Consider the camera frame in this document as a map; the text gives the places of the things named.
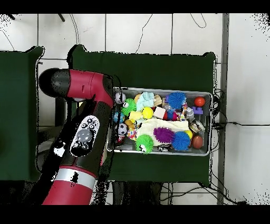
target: white foam block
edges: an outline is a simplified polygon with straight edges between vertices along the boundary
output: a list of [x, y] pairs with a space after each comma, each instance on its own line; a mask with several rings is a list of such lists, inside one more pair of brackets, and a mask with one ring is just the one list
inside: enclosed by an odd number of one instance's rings
[[160, 119], [163, 119], [163, 116], [165, 114], [166, 110], [162, 107], [156, 107], [156, 110], [154, 112], [154, 116]]

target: purple lego block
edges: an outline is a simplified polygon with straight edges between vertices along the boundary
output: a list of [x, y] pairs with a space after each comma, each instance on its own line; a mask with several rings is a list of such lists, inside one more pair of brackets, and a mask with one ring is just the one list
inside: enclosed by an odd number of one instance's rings
[[194, 114], [203, 114], [203, 109], [201, 107], [192, 107]]

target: gray plastic bin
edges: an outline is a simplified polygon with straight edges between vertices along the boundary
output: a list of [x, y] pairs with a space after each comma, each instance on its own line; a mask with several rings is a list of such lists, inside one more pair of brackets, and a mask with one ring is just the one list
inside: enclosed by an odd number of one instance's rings
[[[115, 87], [116, 92], [120, 92], [118, 87]], [[187, 97], [188, 107], [195, 106], [194, 99], [198, 96], [204, 97], [205, 104], [202, 107], [203, 114], [195, 115], [195, 119], [200, 121], [205, 126], [205, 131], [199, 132], [199, 135], [204, 139], [204, 145], [201, 149], [197, 150], [193, 147], [189, 148], [185, 151], [177, 151], [175, 149], [171, 149], [168, 152], [162, 152], [158, 150], [157, 147], [153, 148], [151, 154], [160, 154], [160, 155], [192, 155], [192, 156], [206, 156], [209, 154], [210, 146], [211, 146], [211, 122], [212, 122], [212, 108], [213, 108], [213, 96], [208, 92], [192, 92], [192, 91], [178, 91], [178, 90], [162, 90], [162, 89], [140, 89], [140, 88], [122, 88], [122, 92], [126, 95], [127, 98], [134, 98], [137, 94], [141, 94], [142, 92], [153, 92], [155, 95], [159, 95], [161, 98], [170, 94], [171, 92], [184, 92]], [[117, 111], [120, 111], [120, 105], [117, 105]], [[114, 124], [110, 125], [106, 147], [109, 152], [113, 150], [113, 144], [111, 142], [111, 134], [112, 128]], [[114, 152], [116, 153], [141, 153], [141, 151], [137, 151], [135, 147], [135, 141], [130, 140], [125, 137], [124, 142], [121, 146], [115, 147]]]

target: green surface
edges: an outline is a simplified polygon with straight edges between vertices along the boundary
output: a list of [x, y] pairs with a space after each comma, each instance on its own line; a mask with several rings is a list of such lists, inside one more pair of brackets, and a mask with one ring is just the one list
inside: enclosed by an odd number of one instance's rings
[[[150, 55], [86, 52], [81, 45], [70, 51], [73, 69], [117, 75], [122, 87], [204, 91], [213, 93], [215, 55]], [[114, 86], [119, 86], [114, 77]], [[108, 172], [111, 153], [101, 172]], [[209, 185], [209, 155], [143, 155], [115, 153], [110, 180], [201, 182]]]
[[0, 180], [35, 181], [35, 66], [42, 47], [0, 51]]

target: yellow ball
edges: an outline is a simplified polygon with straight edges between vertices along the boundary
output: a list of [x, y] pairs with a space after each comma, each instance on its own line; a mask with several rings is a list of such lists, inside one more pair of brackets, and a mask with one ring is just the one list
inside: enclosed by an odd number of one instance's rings
[[144, 119], [150, 119], [153, 116], [154, 112], [150, 107], [145, 107], [142, 110], [142, 115]]
[[193, 134], [192, 134], [192, 131], [191, 130], [186, 130], [185, 133], [187, 133], [188, 134], [188, 137], [190, 139], [192, 139]]

